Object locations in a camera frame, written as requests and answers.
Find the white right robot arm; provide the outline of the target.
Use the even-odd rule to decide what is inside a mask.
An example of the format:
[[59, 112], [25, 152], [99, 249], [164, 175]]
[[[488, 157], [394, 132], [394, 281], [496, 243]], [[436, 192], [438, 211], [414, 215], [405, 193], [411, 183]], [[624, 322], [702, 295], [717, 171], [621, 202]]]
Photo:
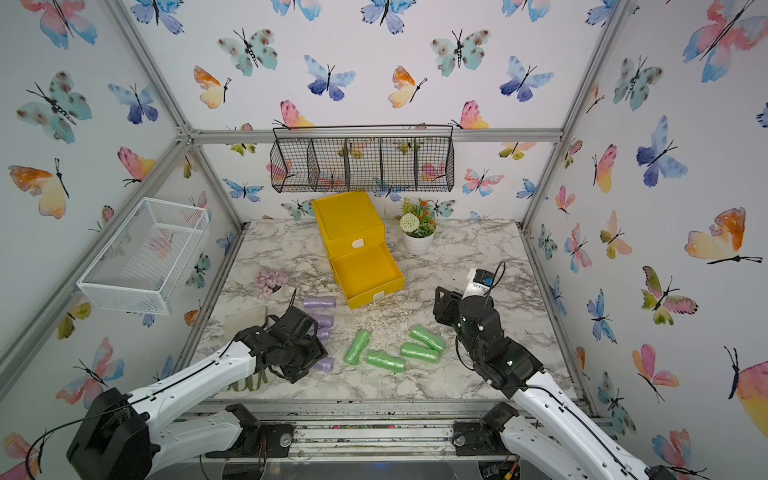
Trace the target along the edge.
[[465, 367], [504, 396], [482, 419], [483, 439], [551, 479], [672, 479], [621, 447], [574, 403], [522, 344], [508, 337], [493, 298], [505, 264], [472, 269], [463, 291], [435, 290], [433, 315], [455, 333]]

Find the pink flower in white pot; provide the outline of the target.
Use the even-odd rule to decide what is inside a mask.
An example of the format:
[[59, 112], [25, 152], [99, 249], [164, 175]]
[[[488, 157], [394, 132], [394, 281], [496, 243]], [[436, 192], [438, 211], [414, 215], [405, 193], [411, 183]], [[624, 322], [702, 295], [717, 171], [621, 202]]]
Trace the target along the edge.
[[254, 290], [265, 299], [282, 300], [290, 290], [289, 277], [282, 271], [268, 269], [259, 272], [253, 281]]

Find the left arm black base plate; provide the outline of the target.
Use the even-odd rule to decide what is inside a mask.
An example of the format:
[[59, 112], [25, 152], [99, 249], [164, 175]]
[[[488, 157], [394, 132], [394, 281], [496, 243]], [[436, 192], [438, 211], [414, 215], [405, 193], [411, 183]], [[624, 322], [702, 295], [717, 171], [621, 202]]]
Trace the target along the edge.
[[295, 427], [289, 423], [264, 423], [258, 420], [244, 405], [226, 407], [241, 427], [241, 432], [226, 458], [287, 458], [293, 443]]

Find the green trash bag roll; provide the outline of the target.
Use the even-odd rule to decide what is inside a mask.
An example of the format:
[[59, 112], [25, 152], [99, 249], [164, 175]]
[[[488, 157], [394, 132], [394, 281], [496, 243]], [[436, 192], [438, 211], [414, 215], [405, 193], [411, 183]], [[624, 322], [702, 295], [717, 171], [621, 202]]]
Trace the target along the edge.
[[361, 356], [370, 342], [370, 333], [366, 330], [359, 330], [354, 337], [351, 345], [343, 357], [347, 365], [357, 365]]
[[365, 356], [365, 361], [369, 365], [393, 373], [404, 373], [406, 369], [406, 363], [403, 359], [376, 350], [368, 350]]
[[416, 325], [411, 329], [410, 337], [437, 352], [443, 352], [446, 349], [446, 341], [444, 339], [431, 333], [421, 325]]
[[415, 343], [404, 343], [400, 348], [402, 357], [436, 364], [440, 361], [441, 352]]

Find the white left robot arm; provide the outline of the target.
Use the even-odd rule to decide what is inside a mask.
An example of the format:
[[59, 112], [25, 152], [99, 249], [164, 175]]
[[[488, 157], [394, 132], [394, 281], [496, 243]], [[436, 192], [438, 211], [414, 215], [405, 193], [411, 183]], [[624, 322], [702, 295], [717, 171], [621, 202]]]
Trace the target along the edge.
[[263, 456], [268, 435], [234, 404], [192, 421], [180, 418], [226, 386], [265, 370], [296, 383], [328, 353], [318, 322], [290, 306], [268, 326], [239, 331], [223, 348], [150, 385], [111, 388], [89, 407], [67, 451], [82, 479], [145, 479], [194, 457]]

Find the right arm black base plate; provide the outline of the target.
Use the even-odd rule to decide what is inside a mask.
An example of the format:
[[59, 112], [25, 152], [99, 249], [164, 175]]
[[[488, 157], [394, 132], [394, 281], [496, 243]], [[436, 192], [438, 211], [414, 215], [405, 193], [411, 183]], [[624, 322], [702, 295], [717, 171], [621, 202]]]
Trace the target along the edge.
[[501, 433], [505, 424], [518, 416], [517, 409], [500, 402], [478, 420], [455, 422], [451, 437], [455, 454], [459, 457], [508, 454]]

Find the yellow plastic drawer unit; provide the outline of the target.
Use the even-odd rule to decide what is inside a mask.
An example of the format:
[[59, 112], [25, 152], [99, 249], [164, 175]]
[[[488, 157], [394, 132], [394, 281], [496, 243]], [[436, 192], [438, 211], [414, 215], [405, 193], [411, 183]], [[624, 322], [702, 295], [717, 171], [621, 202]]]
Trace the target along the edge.
[[357, 309], [405, 286], [386, 243], [386, 228], [369, 195], [346, 192], [312, 202], [335, 282]]

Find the green plant in white pot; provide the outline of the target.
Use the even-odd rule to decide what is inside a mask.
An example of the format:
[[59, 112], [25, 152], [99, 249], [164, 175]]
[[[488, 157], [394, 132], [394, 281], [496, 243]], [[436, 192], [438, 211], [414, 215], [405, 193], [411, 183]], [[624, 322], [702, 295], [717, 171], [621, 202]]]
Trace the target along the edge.
[[421, 199], [405, 198], [399, 227], [408, 252], [413, 256], [426, 254], [432, 246], [437, 229], [430, 203]]

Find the white mesh wall basket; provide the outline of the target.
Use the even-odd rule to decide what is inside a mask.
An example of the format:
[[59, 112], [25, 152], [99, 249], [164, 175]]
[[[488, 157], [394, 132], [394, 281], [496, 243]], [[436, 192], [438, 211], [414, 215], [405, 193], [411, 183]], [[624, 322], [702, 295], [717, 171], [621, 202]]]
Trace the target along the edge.
[[77, 281], [101, 309], [168, 316], [179, 281], [208, 238], [208, 210], [143, 198]]

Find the white green work glove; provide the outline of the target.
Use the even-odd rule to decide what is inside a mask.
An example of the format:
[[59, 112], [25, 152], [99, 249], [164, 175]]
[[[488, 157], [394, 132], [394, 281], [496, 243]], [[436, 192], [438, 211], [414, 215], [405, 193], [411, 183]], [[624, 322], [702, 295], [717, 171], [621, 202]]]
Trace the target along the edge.
[[[225, 317], [224, 334], [227, 341], [232, 340], [238, 332], [253, 326], [262, 326], [269, 313], [267, 306], [256, 306], [243, 312], [230, 314]], [[238, 380], [226, 387], [228, 393], [251, 395], [266, 390], [277, 383], [277, 377], [269, 370], [261, 371], [245, 379]]]

